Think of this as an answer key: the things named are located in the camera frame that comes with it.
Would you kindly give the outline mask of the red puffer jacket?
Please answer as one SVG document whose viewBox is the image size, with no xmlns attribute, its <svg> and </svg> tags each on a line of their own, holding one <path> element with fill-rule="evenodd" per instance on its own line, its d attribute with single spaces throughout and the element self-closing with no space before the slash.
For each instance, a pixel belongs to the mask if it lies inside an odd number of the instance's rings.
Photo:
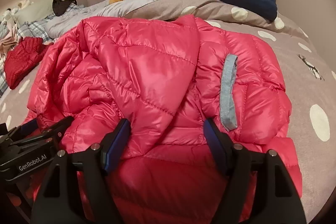
<svg viewBox="0 0 336 224">
<path fill-rule="evenodd" d="M 247 149 L 273 149 L 297 188 L 302 174 L 287 136 L 291 102 L 272 48 L 257 36 L 225 31 L 192 15 L 173 22 L 92 17 L 43 57 L 27 120 L 46 128 L 74 120 L 61 147 L 80 152 L 121 118 L 131 136 L 107 183 L 126 223 L 209 223 L 226 180 L 203 135 L 220 119 L 225 59 L 235 55 L 238 126 L 230 138 Z"/>
</svg>

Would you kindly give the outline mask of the pink white clothes pile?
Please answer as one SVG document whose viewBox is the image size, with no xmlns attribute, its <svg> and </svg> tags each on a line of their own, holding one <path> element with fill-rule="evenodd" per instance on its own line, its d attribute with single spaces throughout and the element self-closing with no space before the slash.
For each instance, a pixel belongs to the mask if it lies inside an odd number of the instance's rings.
<svg viewBox="0 0 336 224">
<path fill-rule="evenodd" d="M 30 0 L 20 1 L 14 8 L 5 10 L 1 17 L 1 57 L 7 55 L 18 43 L 18 25 L 14 15 L 31 4 Z"/>
</svg>

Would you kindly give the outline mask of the dark red folded garment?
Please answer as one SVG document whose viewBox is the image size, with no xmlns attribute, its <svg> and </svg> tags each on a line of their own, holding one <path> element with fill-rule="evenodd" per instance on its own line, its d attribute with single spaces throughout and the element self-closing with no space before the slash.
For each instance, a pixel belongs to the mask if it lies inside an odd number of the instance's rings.
<svg viewBox="0 0 336 224">
<path fill-rule="evenodd" d="M 15 89 L 21 80 L 43 59 L 53 42 L 45 44 L 42 38 L 21 38 L 19 44 L 8 52 L 4 71 L 8 87 Z"/>
</svg>

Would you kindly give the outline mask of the plaid checked cloth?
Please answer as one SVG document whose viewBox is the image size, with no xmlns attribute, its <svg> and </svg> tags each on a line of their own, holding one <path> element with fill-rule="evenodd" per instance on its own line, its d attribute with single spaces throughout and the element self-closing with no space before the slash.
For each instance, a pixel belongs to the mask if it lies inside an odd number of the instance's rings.
<svg viewBox="0 0 336 224">
<path fill-rule="evenodd" d="M 45 44 L 54 42 L 53 38 L 50 38 L 48 34 L 46 33 L 44 26 L 46 25 L 46 23 L 48 23 L 50 20 L 52 20 L 55 17 L 56 15 L 52 13 L 51 15 L 45 17 L 42 20 L 34 21 L 31 23 L 24 23 L 21 26 L 18 25 L 17 35 L 18 35 L 19 40 L 18 40 L 17 45 L 19 44 L 20 39 L 25 38 L 25 37 L 42 38 Z M 6 57 L 7 55 L 4 57 L 1 57 L 1 94 L 4 94 L 4 92 L 9 88 L 6 82 L 6 76 L 5 76 L 5 71 L 4 71 L 4 64 L 5 64 Z"/>
</svg>

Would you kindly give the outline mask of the black small garment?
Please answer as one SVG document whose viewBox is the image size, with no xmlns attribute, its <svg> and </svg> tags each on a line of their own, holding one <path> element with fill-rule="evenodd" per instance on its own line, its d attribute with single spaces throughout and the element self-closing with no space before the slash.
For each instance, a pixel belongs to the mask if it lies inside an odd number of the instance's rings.
<svg viewBox="0 0 336 224">
<path fill-rule="evenodd" d="M 77 4 L 76 0 L 53 0 L 52 1 L 52 10 L 56 16 L 63 15 L 70 4 Z"/>
</svg>

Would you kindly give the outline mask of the white pillow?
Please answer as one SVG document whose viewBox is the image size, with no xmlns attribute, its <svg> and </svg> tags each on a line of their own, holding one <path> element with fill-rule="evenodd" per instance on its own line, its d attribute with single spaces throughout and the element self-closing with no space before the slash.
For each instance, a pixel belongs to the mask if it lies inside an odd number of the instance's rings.
<svg viewBox="0 0 336 224">
<path fill-rule="evenodd" d="M 13 16 L 13 19 L 20 26 L 24 23 L 42 20 L 53 13 L 52 2 L 53 0 L 38 0 L 26 8 L 19 10 Z"/>
</svg>

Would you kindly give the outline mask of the grey lilac quilt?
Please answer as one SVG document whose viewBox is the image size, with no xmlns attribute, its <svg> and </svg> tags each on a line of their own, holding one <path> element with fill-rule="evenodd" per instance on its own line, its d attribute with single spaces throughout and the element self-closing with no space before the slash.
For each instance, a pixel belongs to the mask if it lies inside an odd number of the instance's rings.
<svg viewBox="0 0 336 224">
<path fill-rule="evenodd" d="M 56 16 L 46 23 L 44 29 L 50 38 L 59 38 L 83 19 L 92 16 L 123 17 L 128 12 L 152 1 L 154 0 L 123 0 L 112 4 L 103 1 L 92 6 L 65 12 L 62 16 Z"/>
</svg>

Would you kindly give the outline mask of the pink polka dot bedspread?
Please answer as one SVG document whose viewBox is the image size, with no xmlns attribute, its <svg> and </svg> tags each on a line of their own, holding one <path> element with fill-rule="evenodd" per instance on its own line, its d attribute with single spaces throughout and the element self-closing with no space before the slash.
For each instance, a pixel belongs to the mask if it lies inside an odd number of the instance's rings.
<svg viewBox="0 0 336 224">
<path fill-rule="evenodd" d="M 294 143 L 302 174 L 301 201 L 306 219 L 317 217 L 332 201 L 335 188 L 335 73 L 319 57 L 307 35 L 295 23 L 280 16 L 274 23 L 247 12 L 238 18 L 237 7 L 218 0 L 154 0 L 128 12 L 125 19 L 173 22 L 192 15 L 225 31 L 257 36 L 276 55 L 291 102 L 287 136 Z M 24 92 L 9 90 L 1 99 L 1 120 L 9 125 L 27 121 L 30 83 Z"/>
</svg>

